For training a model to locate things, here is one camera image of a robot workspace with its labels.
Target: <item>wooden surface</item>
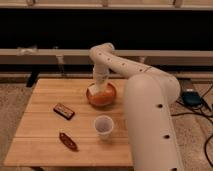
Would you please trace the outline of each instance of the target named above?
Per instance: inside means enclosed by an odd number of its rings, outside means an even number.
[[[117,88],[115,103],[104,109],[88,104],[85,91],[90,79],[40,79],[23,114],[5,159],[6,166],[132,166],[127,130],[122,112],[125,80],[110,80]],[[53,112],[61,102],[76,112],[71,121]],[[95,117],[106,114],[115,128],[109,142],[101,141],[94,128]],[[79,152],[59,140],[65,132],[78,144]]]

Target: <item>chocolate bar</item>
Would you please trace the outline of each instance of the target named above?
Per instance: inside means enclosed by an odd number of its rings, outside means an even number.
[[[75,112],[73,110],[71,110],[70,108],[64,106],[63,104],[61,103],[58,103],[54,108],[53,110],[63,116],[65,119],[67,120],[70,120],[74,115],[75,115]]]

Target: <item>snack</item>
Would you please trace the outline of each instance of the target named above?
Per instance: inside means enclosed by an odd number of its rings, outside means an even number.
[[[77,147],[76,143],[69,136],[67,136],[65,133],[60,132],[59,133],[59,139],[70,150],[78,151],[78,147]]]
[[[70,120],[74,115],[75,115],[75,112],[73,110],[71,110],[70,108],[64,106],[63,104],[61,103],[58,103],[54,108],[53,110],[63,116],[65,119],[67,120]]]

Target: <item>black wall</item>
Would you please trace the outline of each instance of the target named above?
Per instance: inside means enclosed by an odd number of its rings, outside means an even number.
[[[0,9],[0,48],[213,50],[213,11]]]

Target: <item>table leg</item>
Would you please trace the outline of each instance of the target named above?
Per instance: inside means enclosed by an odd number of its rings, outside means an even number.
[[[41,167],[30,167],[31,169],[33,169],[34,171],[44,171],[44,169],[42,169]]]

